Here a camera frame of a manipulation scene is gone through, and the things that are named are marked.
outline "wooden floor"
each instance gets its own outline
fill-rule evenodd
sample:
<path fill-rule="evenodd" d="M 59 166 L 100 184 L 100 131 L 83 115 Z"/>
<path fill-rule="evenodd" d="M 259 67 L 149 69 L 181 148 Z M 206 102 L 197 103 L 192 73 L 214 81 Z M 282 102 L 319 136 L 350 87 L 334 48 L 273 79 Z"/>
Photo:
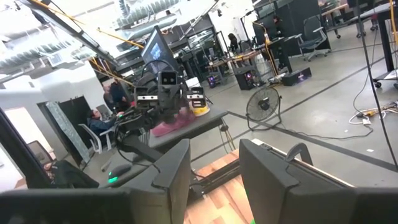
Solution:
<path fill-rule="evenodd" d="M 197 171 L 207 176 L 238 158 L 238 150 Z M 184 224 L 251 223 L 253 215 L 239 175 L 191 204 L 185 212 Z"/>

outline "pink cloth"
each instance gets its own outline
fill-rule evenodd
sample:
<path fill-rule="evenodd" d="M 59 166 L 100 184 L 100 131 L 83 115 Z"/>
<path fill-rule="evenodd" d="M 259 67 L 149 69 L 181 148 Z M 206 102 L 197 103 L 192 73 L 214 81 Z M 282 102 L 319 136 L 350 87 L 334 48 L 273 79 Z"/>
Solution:
<path fill-rule="evenodd" d="M 192 111 L 187 111 L 186 108 L 180 109 L 179 114 L 176 114 L 174 117 L 175 117 L 175 122 L 173 124 L 166 124 L 164 122 L 161 122 L 158 126 L 154 127 L 150 132 L 156 137 L 163 136 L 174 130 L 180 129 L 192 123 L 195 120 L 195 115 L 192 113 Z"/>

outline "fan stand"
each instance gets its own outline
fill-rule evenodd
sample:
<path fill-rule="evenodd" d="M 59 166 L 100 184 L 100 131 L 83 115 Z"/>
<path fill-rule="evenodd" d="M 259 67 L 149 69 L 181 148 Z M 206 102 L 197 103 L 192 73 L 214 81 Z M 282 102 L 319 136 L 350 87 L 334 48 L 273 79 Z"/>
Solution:
<path fill-rule="evenodd" d="M 248 121 L 248 128 L 250 129 L 250 131 L 268 131 L 268 130 L 276 127 L 278 124 L 282 123 L 282 118 L 280 117 L 280 101 L 281 101 L 281 99 L 282 99 L 282 96 L 279 96 L 278 113 L 276 113 L 276 116 L 279 118 L 279 121 L 278 121 L 278 123 L 273 124 L 271 127 L 268 127 L 268 128 L 257 128 L 257 129 L 254 129 L 254 128 L 250 127 L 250 118 L 249 118 L 249 115 L 246 114 L 246 120 Z"/>

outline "concrete floor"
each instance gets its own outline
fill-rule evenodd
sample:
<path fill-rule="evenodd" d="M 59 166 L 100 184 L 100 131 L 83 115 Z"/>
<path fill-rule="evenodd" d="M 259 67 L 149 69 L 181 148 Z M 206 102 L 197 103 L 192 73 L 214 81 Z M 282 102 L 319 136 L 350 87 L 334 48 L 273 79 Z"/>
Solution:
<path fill-rule="evenodd" d="M 376 33 L 371 32 L 369 28 L 370 22 L 365 23 L 365 29 L 368 30 L 366 43 L 370 60 L 372 60 L 372 45 Z M 327 57 L 319 56 L 311 62 L 304 62 L 302 58 L 297 57 L 291 59 L 293 70 L 310 67 L 313 77 L 296 86 L 276 88 L 283 96 L 281 112 L 283 125 L 287 129 L 333 137 L 362 135 L 369 131 L 363 125 L 348 123 L 350 117 L 355 114 L 354 97 L 362 89 L 368 74 L 364 51 L 361 48 L 362 43 L 355 37 L 355 26 L 345 27 L 339 32 L 341 39 L 337 39 L 334 32 L 328 33 L 333 52 Z M 379 34 L 375 43 L 373 77 L 386 73 Z M 264 63 L 260 63 L 258 67 L 260 71 L 267 69 Z M 384 81 L 382 88 L 377 90 L 381 105 L 398 100 L 398 90 L 393 87 L 393 83 Z M 316 167 L 355 186 L 398 186 L 398 174 L 395 172 L 380 121 L 376 117 L 371 119 L 374 132 L 368 137 L 345 141 L 309 138 L 287 131 L 283 126 L 269 131 L 250 132 L 243 116 L 246 113 L 248 99 L 255 91 L 256 89 L 241 91 L 232 78 L 225 86 L 206 89 L 206 95 L 216 106 L 230 111 L 225 121 L 236 147 L 240 139 L 258 138 L 287 152 L 292 146 L 303 142 L 308 146 Z M 356 100 L 356 106 L 357 108 L 376 107 L 369 82 Z M 274 118 L 267 120 L 266 123 L 273 124 L 276 121 Z M 398 125 L 398 114 L 388 114 L 385 122 L 392 148 L 398 154 L 396 150 L 398 138 L 393 136 Z M 192 139 L 191 150 L 192 167 L 195 169 L 226 154 L 218 129 L 212 129 Z M 107 156 L 98 157 L 102 158 L 100 161 L 103 162 Z M 98 173 L 99 165 L 95 158 L 90 162 L 86 172 L 102 181 L 106 174 Z"/>

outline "fan grille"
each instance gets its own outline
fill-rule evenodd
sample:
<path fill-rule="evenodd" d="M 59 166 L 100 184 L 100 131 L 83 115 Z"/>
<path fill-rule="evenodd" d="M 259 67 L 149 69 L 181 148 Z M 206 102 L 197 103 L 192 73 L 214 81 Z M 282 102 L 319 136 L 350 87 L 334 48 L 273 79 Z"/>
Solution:
<path fill-rule="evenodd" d="M 268 98 L 269 109 L 263 110 L 259 102 Z M 271 116 L 279 105 L 279 94 L 273 87 L 265 87 L 255 92 L 246 107 L 246 116 L 252 121 L 262 121 Z"/>

